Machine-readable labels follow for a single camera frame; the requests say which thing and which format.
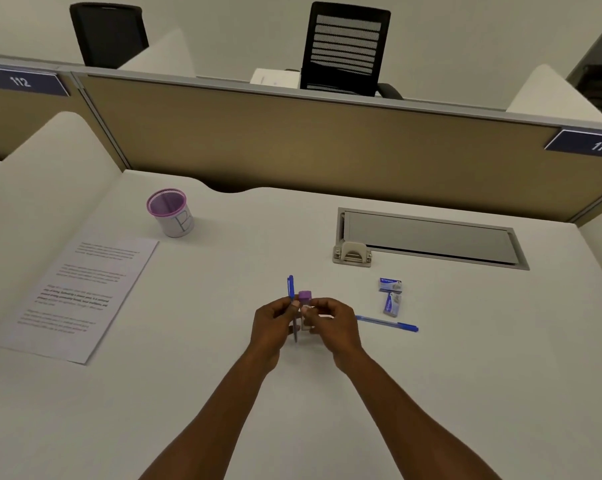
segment hand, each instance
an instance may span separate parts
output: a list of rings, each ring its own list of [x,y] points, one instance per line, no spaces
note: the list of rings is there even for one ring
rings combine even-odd
[[[277,366],[279,350],[292,333],[290,322],[298,313],[300,303],[288,297],[261,306],[254,313],[252,336],[246,354],[265,361],[266,374]]]
[[[363,352],[354,310],[332,298],[314,298],[310,304],[315,308],[304,306],[301,309],[305,317],[303,323],[313,327],[310,333],[321,335],[323,343],[334,355],[337,367],[345,372],[345,360],[352,354]],[[320,315],[331,315],[333,318]]]

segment pen holder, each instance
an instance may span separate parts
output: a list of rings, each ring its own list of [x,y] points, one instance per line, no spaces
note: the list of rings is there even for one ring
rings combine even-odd
[[[168,237],[182,237],[194,227],[185,193],[178,189],[163,189],[153,193],[147,200],[146,208]]]

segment fingers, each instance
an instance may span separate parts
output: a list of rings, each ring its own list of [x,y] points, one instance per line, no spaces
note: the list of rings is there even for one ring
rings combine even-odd
[[[310,302],[312,306],[319,308],[321,315],[336,315],[339,310],[347,307],[345,303],[341,303],[334,298],[313,298]]]
[[[301,303],[299,303],[299,301],[295,299],[292,303],[289,303],[288,307],[286,308],[286,311],[281,316],[277,317],[276,320],[284,321],[285,323],[291,322],[295,315],[298,313],[300,305]]]
[[[311,308],[309,306],[304,306],[301,309],[301,314],[305,319],[305,324],[313,326],[317,329],[317,331],[321,331],[321,327],[323,326],[323,322],[326,320],[323,317],[319,316],[319,310],[317,308]]]
[[[263,312],[263,314],[267,315],[268,317],[276,318],[280,314],[284,313],[288,306],[290,306],[290,297],[285,296],[283,298],[274,300],[272,303],[261,306],[259,311]]]

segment white desk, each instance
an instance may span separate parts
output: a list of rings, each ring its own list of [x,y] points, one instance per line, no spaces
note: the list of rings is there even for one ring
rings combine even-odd
[[[188,236],[163,236],[147,214],[161,187],[188,195]],[[531,269],[380,252],[370,269],[339,266],[338,207],[511,226]],[[0,349],[0,480],[136,478],[197,414],[288,274],[377,317],[376,280],[403,280],[399,318],[420,331],[361,323],[370,355],[504,479],[602,480],[602,270],[573,225],[278,189],[222,194],[136,171],[90,223],[161,243],[88,366]],[[399,478],[317,340],[282,349],[227,479]]]

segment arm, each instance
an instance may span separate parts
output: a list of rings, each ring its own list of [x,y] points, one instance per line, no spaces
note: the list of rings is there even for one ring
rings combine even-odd
[[[381,431],[404,479],[498,480],[497,474],[457,437],[432,419],[363,350],[352,308],[331,298],[303,307]],[[319,315],[331,315],[332,319]]]
[[[154,460],[140,480],[221,480],[261,383],[279,361],[299,302],[281,298],[254,315],[247,350],[197,417]]]

